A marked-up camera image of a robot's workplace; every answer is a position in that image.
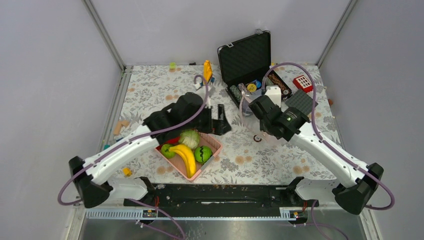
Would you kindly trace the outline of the green cabbage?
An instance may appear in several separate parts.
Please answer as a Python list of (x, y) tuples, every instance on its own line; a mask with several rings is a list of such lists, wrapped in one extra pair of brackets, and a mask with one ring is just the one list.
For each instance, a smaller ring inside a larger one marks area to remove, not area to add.
[(196, 130), (185, 130), (180, 134), (178, 143), (195, 150), (199, 146), (200, 135)]

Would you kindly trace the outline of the dark green watermelon ball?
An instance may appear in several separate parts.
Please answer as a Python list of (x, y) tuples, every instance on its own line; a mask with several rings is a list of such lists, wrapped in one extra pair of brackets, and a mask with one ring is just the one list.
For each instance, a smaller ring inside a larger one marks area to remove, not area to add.
[(207, 145), (199, 146), (194, 151), (194, 159), (201, 164), (206, 163), (212, 156), (213, 151)]

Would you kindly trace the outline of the clear zip top bag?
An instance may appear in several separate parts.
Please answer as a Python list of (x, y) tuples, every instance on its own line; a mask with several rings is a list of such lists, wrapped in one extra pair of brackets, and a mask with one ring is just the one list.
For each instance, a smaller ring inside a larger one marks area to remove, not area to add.
[(272, 145), (277, 144), (279, 141), (272, 135), (261, 131), (260, 120), (254, 115), (253, 111), (249, 107), (249, 104), (260, 97), (260, 90), (258, 93), (241, 92), (241, 100), (239, 103), (239, 116), (242, 126), (251, 131), (254, 135), (258, 135), (262, 138), (262, 141), (266, 141)]

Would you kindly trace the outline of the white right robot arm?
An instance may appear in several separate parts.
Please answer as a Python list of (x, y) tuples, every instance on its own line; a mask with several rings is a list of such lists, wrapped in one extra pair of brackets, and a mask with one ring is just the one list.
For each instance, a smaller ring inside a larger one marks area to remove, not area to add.
[(380, 186), (384, 169), (378, 163), (367, 164), (352, 156), (323, 135), (303, 112), (295, 107), (285, 111), (275, 97), (260, 95), (247, 99), (248, 107), (257, 118), (262, 139), (285, 140), (309, 153), (335, 177), (319, 183), (298, 178), (287, 191), (287, 201), (293, 206), (305, 200), (337, 203), (353, 215), (359, 215)]

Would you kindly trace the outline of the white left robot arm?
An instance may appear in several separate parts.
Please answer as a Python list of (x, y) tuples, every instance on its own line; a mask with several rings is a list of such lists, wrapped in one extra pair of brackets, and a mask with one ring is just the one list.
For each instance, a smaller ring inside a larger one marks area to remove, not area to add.
[(135, 157), (175, 139), (183, 131), (198, 130), (204, 134), (222, 136), (231, 131), (225, 106), (218, 105), (218, 115), (212, 117), (212, 107), (201, 96), (188, 92), (159, 111), (151, 113), (128, 136), (91, 157), (79, 156), (68, 162), (73, 183), (86, 208), (94, 208), (108, 199), (134, 199), (148, 206), (155, 192), (141, 178), (112, 178), (112, 175)]

